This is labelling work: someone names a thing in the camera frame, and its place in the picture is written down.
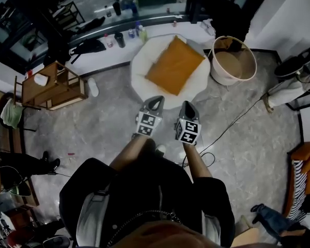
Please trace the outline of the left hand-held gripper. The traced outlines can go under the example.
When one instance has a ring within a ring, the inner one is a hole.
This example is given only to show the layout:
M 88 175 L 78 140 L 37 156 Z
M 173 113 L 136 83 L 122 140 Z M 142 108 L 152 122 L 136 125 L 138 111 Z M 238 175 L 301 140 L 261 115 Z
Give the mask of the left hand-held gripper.
M 154 96 L 144 101 L 136 115 L 136 134 L 152 137 L 163 116 L 164 96 Z

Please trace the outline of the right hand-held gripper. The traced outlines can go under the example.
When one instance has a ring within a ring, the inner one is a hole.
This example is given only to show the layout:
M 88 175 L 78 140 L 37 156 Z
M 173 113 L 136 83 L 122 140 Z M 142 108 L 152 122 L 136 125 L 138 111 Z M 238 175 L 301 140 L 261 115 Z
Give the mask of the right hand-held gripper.
M 175 139 L 182 143 L 195 145 L 201 128 L 198 110 L 189 101 L 184 101 L 175 123 Z

